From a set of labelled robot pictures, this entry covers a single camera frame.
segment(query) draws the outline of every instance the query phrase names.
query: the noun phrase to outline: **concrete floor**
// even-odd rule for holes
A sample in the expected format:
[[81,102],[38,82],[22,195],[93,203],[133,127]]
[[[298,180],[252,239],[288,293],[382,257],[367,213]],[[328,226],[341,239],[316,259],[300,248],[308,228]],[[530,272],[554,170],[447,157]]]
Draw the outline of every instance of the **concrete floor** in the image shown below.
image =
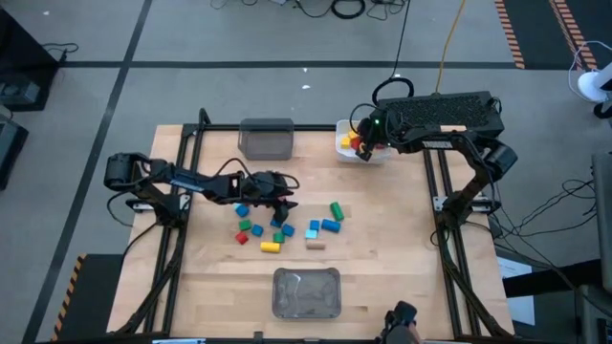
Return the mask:
[[[79,44],[80,50],[69,56],[71,61],[123,61],[142,6],[149,2],[4,0],[0,4],[39,42]],[[316,20],[292,4],[259,2],[246,7],[230,0],[215,11],[207,0],[154,0],[134,60],[392,61],[395,57],[400,15],[386,22],[365,16],[342,21],[331,15]],[[402,61],[439,60],[459,2],[413,0]],[[307,10],[319,12],[327,3],[313,1]],[[448,61],[512,62],[505,39],[493,1],[468,0]],[[99,158],[94,160],[96,170],[38,340],[52,333],[76,257],[82,252],[120,253],[126,246],[128,231],[114,223],[105,209],[111,195],[101,183],[107,156],[149,152],[157,125],[193,122],[200,107],[216,123],[258,117],[334,123],[346,118],[355,104],[368,101],[390,72],[389,68],[130,69],[106,140],[99,157],[94,157]],[[398,73],[412,79],[417,95],[433,91],[436,69]],[[21,341],[27,327],[118,75],[120,70],[111,68],[62,69],[43,112],[15,114],[31,134],[8,189],[0,193],[0,271],[5,276],[0,292],[9,296],[0,299],[0,308],[11,310],[11,317],[0,322],[5,342]],[[442,93],[489,90],[503,101],[507,129],[501,139],[516,151],[519,161],[499,185],[504,206],[515,221],[558,193],[562,181],[588,180],[590,155],[612,146],[609,123],[593,117],[591,105],[569,92],[566,77],[563,71],[445,71]],[[381,97],[400,97],[404,92],[389,88]],[[44,173],[40,166],[45,166]],[[589,202],[569,199],[525,230],[579,223],[580,214],[589,207]],[[118,213],[124,219],[132,216],[123,207]],[[530,242],[556,264],[599,254],[594,222]],[[527,247],[512,243],[537,258]]]

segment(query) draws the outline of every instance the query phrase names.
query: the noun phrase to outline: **wooden table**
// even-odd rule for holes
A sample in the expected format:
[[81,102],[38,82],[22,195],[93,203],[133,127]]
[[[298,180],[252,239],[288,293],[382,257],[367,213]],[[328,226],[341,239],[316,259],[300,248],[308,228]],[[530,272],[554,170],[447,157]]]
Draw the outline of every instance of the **wooden table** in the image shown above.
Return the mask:
[[[180,133],[181,126],[159,126],[150,156],[175,161]],[[206,132],[199,172],[210,175],[228,158],[242,157],[236,142],[237,132]],[[436,161],[438,188],[444,194]],[[296,227],[295,236],[282,245],[280,254],[261,252],[259,242],[272,240],[273,211],[252,208],[250,219],[265,227],[264,235],[261,240],[250,236],[240,246],[234,240],[239,218],[233,207],[197,195],[189,219],[173,336],[252,337],[253,332],[263,331],[266,338],[372,339],[380,333],[386,311],[404,300],[417,308],[423,338],[452,338],[440,255],[429,242],[434,223],[423,154],[394,154],[382,166],[340,163],[334,133],[295,132],[291,160],[247,163],[251,171],[278,170],[301,182],[293,196],[299,206],[287,220]],[[455,152],[448,154],[448,166],[456,189],[473,176]],[[238,168],[230,164],[226,171]],[[160,189],[169,192],[167,185]],[[327,248],[307,250],[304,230],[311,219],[330,218],[333,201],[341,204],[346,216],[341,232],[321,231],[319,237]],[[484,215],[472,215],[470,220],[486,223]],[[131,238],[152,222],[152,213],[137,215]],[[474,291],[500,325],[513,332],[490,233],[468,225],[463,233]],[[160,237],[160,230],[147,234],[125,259],[109,331],[120,327],[150,290]],[[341,315],[320,321],[274,317],[272,275],[281,267],[338,269]],[[155,329],[161,328],[164,300],[162,295]],[[460,296],[463,331],[469,333],[463,300]]]

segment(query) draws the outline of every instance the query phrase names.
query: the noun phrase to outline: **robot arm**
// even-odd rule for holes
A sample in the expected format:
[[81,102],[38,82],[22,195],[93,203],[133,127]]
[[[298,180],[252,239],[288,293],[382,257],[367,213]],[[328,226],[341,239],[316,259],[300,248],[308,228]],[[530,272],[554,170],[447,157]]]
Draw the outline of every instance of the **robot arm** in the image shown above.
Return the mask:
[[297,205],[285,199],[294,194],[290,190],[294,187],[287,185],[286,177],[273,171],[253,174],[247,171],[246,175],[243,171],[223,175],[217,172],[205,176],[140,153],[118,153],[106,163],[104,185],[114,191],[131,192],[150,204],[158,221],[165,226],[179,225],[184,220],[184,212],[178,196],[164,194],[153,183],[176,185],[200,193],[216,204],[272,207],[273,218],[282,223],[289,216],[289,209]]
[[423,149],[456,150],[474,170],[474,177],[462,191],[445,201],[442,220],[446,226],[459,226],[471,213],[471,201],[489,183],[499,181],[516,162],[514,150],[499,140],[483,137],[461,126],[428,125],[409,127],[392,114],[375,110],[361,120],[358,129],[361,145],[356,152],[368,161],[377,145],[390,146],[402,153]]

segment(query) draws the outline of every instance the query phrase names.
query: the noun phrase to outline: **gray tray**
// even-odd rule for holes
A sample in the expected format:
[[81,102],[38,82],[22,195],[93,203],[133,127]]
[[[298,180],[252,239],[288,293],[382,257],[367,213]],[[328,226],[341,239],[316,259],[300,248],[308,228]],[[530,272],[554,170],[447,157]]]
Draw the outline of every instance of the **gray tray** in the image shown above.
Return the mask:
[[272,311],[278,318],[335,318],[342,310],[337,269],[277,269]]

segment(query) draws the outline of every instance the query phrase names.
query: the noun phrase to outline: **white paper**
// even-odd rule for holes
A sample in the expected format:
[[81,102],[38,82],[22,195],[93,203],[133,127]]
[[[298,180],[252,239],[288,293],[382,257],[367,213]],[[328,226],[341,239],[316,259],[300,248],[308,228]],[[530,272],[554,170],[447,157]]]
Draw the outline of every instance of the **white paper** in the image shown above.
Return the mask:
[[[502,278],[514,277],[532,272],[531,266],[517,263],[508,259],[497,257],[497,263],[499,264],[499,270]],[[533,296],[509,298],[508,307],[510,308],[510,317],[514,321],[520,321],[528,325],[536,324]]]

